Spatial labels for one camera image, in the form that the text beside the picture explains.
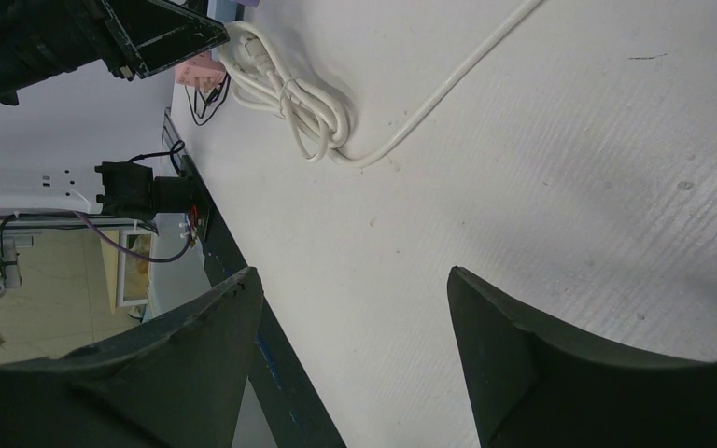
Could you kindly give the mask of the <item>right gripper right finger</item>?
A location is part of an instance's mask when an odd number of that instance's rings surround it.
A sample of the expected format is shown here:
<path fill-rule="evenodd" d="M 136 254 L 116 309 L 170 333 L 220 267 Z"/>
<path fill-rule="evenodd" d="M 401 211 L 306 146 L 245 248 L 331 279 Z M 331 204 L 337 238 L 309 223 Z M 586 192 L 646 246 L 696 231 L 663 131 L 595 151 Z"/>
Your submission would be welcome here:
<path fill-rule="evenodd" d="M 484 447 L 717 447 L 717 361 L 617 343 L 463 267 L 450 316 Z"/>

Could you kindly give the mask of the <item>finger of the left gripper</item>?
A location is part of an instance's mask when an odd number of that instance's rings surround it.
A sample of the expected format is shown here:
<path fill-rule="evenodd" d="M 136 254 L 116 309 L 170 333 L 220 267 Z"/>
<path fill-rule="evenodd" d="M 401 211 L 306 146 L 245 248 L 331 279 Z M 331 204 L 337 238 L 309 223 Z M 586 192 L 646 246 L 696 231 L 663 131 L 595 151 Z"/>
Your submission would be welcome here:
<path fill-rule="evenodd" d="M 225 26 L 173 1 L 97 1 L 109 71 L 122 79 L 155 76 L 229 41 Z"/>

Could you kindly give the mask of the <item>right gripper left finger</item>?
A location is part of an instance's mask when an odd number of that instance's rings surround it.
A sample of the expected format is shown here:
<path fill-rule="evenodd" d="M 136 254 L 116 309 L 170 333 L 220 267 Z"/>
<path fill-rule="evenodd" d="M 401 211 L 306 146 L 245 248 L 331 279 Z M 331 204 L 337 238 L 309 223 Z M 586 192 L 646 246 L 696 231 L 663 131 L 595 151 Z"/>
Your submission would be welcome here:
<path fill-rule="evenodd" d="M 0 365 L 0 447 L 229 447 L 264 301 L 247 267 L 57 359 Z"/>

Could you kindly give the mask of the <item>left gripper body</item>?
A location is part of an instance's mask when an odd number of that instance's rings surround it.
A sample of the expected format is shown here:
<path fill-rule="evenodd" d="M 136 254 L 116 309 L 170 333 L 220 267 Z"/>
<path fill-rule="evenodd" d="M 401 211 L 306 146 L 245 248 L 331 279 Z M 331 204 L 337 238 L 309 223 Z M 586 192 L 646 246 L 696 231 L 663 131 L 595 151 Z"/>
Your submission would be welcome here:
<path fill-rule="evenodd" d="M 0 104 L 18 91 L 101 61 L 124 77 L 124 55 L 109 26 L 122 1 L 0 1 Z"/>

